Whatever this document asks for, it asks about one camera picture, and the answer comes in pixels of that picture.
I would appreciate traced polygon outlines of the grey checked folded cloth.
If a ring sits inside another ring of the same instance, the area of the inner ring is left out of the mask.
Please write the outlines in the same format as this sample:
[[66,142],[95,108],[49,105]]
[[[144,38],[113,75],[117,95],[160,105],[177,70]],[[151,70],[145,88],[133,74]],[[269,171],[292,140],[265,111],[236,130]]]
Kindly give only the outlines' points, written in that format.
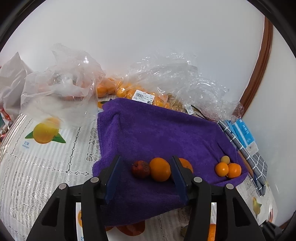
[[245,160],[250,168],[251,181],[256,187],[257,193],[260,196],[264,196],[266,192],[266,179],[267,179],[267,162],[262,158],[259,151],[251,156],[248,151],[240,143],[237,135],[232,127],[232,122],[229,120],[220,120],[217,122],[221,130],[229,138],[230,142],[233,143],[234,147],[237,148],[239,153],[242,155],[243,160]]

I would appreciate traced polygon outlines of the white plastic bag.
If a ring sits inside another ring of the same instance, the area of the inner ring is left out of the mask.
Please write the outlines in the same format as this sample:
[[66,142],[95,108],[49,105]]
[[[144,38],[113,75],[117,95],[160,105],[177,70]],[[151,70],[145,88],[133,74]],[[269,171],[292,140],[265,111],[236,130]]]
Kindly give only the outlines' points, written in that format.
[[1,67],[1,109],[11,120],[20,113],[25,80],[32,72],[18,52]]

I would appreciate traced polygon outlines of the purple towel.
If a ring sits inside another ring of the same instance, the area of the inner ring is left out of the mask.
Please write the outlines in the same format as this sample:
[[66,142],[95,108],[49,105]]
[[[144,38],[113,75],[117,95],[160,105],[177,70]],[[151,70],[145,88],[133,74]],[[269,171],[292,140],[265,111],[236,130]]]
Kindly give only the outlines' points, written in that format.
[[158,182],[133,176],[135,161],[170,161],[177,156],[191,163],[196,176],[224,186],[229,180],[217,176],[215,166],[228,156],[242,168],[231,184],[239,185],[248,174],[238,151],[215,122],[124,98],[110,100],[102,108],[97,120],[101,158],[93,166],[93,175],[116,155],[123,161],[114,197],[102,207],[107,226],[133,224],[184,205],[173,180]]

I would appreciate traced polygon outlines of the large tangerine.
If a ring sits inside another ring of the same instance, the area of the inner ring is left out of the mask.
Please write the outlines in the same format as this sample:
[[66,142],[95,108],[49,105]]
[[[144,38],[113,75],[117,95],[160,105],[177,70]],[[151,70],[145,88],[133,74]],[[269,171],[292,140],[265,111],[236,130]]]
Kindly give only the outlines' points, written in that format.
[[179,160],[180,160],[180,163],[182,164],[182,166],[184,168],[187,168],[187,169],[191,170],[192,173],[194,172],[193,167],[192,167],[191,163],[188,160],[186,160],[184,158],[179,158]]

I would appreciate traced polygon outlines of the brown wooden door frame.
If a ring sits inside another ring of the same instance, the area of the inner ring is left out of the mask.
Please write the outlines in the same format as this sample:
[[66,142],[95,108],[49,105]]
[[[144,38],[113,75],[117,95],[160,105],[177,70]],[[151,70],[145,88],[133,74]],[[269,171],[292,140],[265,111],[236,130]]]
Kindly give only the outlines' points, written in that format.
[[244,90],[243,95],[240,99],[240,103],[244,108],[242,115],[244,115],[248,110],[263,80],[263,77],[267,68],[267,64],[269,61],[272,44],[273,44],[273,24],[267,17],[264,17],[263,35],[262,35],[261,47],[258,54],[258,58],[255,63],[254,70],[252,72],[248,85]]

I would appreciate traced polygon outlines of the yellow-green longan fruit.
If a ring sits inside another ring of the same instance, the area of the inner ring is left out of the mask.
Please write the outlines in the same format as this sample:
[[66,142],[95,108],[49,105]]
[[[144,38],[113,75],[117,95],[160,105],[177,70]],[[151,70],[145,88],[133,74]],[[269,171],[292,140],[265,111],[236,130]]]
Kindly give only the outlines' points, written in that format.
[[229,165],[230,164],[230,158],[228,156],[223,156],[220,159],[220,162],[225,163],[226,165]]

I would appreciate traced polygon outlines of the blue tissue pack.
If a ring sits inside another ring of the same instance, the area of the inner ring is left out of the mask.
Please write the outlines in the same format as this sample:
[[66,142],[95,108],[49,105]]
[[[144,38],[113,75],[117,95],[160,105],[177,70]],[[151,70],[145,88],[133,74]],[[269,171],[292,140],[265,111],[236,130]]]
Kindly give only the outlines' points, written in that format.
[[255,155],[258,152],[258,146],[244,121],[238,119],[232,124],[232,127],[243,147],[251,156]]

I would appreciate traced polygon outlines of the clear bag of oranges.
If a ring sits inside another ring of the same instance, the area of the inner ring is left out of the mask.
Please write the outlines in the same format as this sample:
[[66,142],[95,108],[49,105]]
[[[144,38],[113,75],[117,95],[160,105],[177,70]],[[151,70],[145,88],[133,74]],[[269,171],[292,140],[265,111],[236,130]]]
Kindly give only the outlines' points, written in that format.
[[244,108],[237,100],[227,100],[227,92],[225,86],[201,75],[194,55],[180,53],[147,56],[125,73],[104,78],[95,89],[98,99],[108,95],[137,98],[210,121],[236,121]]

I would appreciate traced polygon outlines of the small red fruit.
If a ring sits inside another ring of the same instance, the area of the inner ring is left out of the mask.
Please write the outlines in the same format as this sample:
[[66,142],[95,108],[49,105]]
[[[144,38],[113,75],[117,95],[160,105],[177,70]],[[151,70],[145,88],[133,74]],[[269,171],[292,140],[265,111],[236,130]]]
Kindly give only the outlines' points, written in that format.
[[151,168],[145,161],[135,161],[132,164],[132,174],[138,178],[145,178],[151,174]]

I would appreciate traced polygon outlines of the clear crumpled plastic bag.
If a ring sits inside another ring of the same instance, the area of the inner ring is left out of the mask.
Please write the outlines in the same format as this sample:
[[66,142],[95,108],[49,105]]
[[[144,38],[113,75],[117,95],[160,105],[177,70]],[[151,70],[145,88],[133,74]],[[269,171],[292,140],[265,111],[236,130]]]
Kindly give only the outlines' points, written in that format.
[[43,121],[54,117],[61,126],[80,127],[97,118],[96,86],[105,78],[100,64],[83,50],[54,44],[55,64],[26,76],[21,113]]

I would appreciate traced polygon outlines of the orange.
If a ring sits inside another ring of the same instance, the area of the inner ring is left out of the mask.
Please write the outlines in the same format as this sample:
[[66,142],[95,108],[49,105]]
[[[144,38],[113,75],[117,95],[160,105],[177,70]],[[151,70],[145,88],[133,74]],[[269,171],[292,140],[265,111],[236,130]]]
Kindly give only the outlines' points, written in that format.
[[229,173],[229,167],[226,163],[220,162],[215,166],[215,172],[219,177],[225,177]]
[[170,164],[163,158],[153,158],[149,162],[151,169],[151,176],[154,180],[165,182],[170,178],[171,168]]
[[229,169],[229,172],[227,174],[227,177],[230,178],[230,179],[239,177],[241,175],[242,169],[241,169],[241,166],[239,164],[230,163],[228,165],[228,169]]
[[216,225],[214,223],[210,223],[209,225],[209,233],[208,233],[208,241],[214,241],[216,234]]

